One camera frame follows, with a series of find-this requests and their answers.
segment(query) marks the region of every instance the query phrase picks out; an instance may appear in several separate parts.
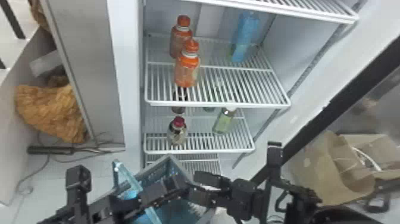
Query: bottle cap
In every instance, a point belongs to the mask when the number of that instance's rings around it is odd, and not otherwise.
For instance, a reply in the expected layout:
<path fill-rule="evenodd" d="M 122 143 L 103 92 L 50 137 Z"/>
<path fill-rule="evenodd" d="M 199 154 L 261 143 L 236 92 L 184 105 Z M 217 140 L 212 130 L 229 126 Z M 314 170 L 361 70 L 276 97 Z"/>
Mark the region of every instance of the bottle cap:
<path fill-rule="evenodd" d="M 199 43 L 193 39 L 185 41 L 185 51 L 187 53 L 196 53 L 199 50 Z"/>
<path fill-rule="evenodd" d="M 237 109 L 237 107 L 231 106 L 231 107 L 226 107 L 226 109 L 229 110 L 230 112 L 234 112 Z"/>
<path fill-rule="evenodd" d="M 172 121 L 172 124 L 175 127 L 183 127 L 185 125 L 185 120 L 183 117 L 175 117 L 174 120 Z"/>
<path fill-rule="evenodd" d="M 190 18 L 187 15 L 180 15 L 180 16 L 178 16 L 177 24 L 179 26 L 189 27 L 190 26 Z"/>
<path fill-rule="evenodd" d="M 234 112 L 237 109 L 237 107 L 228 106 L 228 107 L 226 107 L 226 109 L 229 110 L 230 112 Z"/>

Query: brown paper bag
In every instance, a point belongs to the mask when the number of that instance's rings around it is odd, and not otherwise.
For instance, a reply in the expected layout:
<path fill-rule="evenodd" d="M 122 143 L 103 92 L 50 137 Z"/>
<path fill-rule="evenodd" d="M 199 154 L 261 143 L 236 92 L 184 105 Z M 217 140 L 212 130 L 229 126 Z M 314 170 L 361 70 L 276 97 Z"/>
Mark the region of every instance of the brown paper bag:
<path fill-rule="evenodd" d="M 371 194 L 375 180 L 343 138 L 324 132 L 289 160 L 298 185 L 313 189 L 326 206 Z"/>
<path fill-rule="evenodd" d="M 400 150 L 387 135 L 341 135 L 350 146 L 369 155 L 382 169 L 373 171 L 375 178 L 391 180 L 400 178 Z"/>

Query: dark bottle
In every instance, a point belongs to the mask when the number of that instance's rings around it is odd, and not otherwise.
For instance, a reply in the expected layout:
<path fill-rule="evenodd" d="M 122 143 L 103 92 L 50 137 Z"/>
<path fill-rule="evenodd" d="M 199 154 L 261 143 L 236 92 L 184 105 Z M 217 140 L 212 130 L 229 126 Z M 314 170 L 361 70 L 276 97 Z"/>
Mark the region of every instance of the dark bottle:
<path fill-rule="evenodd" d="M 187 101 L 188 100 L 188 92 L 186 92 L 186 88 L 178 87 L 178 99 L 176 98 L 176 92 L 172 94 L 173 101 Z M 176 114 L 183 114 L 186 110 L 185 107 L 171 107 L 171 110 Z"/>
<path fill-rule="evenodd" d="M 187 127 L 183 117 L 175 117 L 168 126 L 167 138 L 171 145 L 183 145 L 186 141 Z"/>

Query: metal rail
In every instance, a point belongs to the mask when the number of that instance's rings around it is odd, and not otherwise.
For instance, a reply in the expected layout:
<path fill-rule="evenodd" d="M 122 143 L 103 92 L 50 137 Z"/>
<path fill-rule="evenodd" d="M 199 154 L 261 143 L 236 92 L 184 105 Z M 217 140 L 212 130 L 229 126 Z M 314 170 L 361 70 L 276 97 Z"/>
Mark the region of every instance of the metal rail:
<path fill-rule="evenodd" d="M 12 30 L 14 31 L 16 37 L 18 39 L 25 39 L 24 32 L 22 31 L 22 28 L 20 26 L 20 23 L 18 22 L 17 18 L 15 17 L 15 14 L 13 10 L 10 7 L 10 4 L 8 3 L 7 0 L 0 0 L 0 7 L 3 9 L 3 12 L 8 19 L 8 22 L 11 25 Z"/>

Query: refrigerator shelf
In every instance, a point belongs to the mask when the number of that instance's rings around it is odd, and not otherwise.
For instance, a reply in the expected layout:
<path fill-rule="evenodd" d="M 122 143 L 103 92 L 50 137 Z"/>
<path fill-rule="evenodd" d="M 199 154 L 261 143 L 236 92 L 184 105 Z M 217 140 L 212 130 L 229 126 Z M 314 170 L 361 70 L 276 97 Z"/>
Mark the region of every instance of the refrigerator shelf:
<path fill-rule="evenodd" d="M 216 108 L 213 112 L 207 112 L 202 107 L 186 107 L 183 114 L 176 114 L 171 110 L 171 107 L 153 107 L 147 103 L 143 103 L 143 105 L 145 105 L 146 122 L 151 122 L 150 120 L 154 117 L 169 117 L 170 120 L 173 120 L 176 116 L 181 116 L 185 119 L 215 119 L 221 111 L 220 108 Z M 245 118 L 240 108 L 236 110 L 235 117 Z"/>
<path fill-rule="evenodd" d="M 227 57 L 230 51 L 228 41 L 210 38 L 194 39 L 199 43 L 200 67 L 272 71 L 265 52 L 257 45 L 249 47 L 247 60 L 233 63 Z M 175 59 L 170 56 L 168 35 L 150 33 L 146 40 L 148 64 L 175 64 Z"/>
<path fill-rule="evenodd" d="M 198 153 L 248 153 L 255 149 L 245 119 L 233 119 L 232 129 L 222 136 L 215 136 L 211 129 L 214 119 L 187 119 L 187 138 L 184 145 L 172 146 L 165 133 L 171 118 L 154 117 L 147 120 L 143 134 L 146 154 L 198 154 Z"/>
<path fill-rule="evenodd" d="M 200 154 L 184 155 L 185 160 L 181 160 L 182 155 L 175 155 L 175 157 L 182 162 L 183 167 L 191 175 L 195 174 L 196 170 L 210 172 L 216 175 L 221 175 L 220 162 L 217 154 L 203 154 L 200 155 L 202 159 L 198 159 Z M 150 165 L 163 155 L 146 155 L 145 164 Z"/>
<path fill-rule="evenodd" d="M 313 20 L 352 24 L 359 16 L 341 0 L 182 0 Z"/>
<path fill-rule="evenodd" d="M 196 86 L 187 88 L 187 100 L 178 99 L 172 64 L 147 64 L 145 101 L 153 106 L 182 107 L 290 107 L 289 97 L 273 71 L 200 68 Z M 221 86 L 215 88 L 217 80 Z"/>

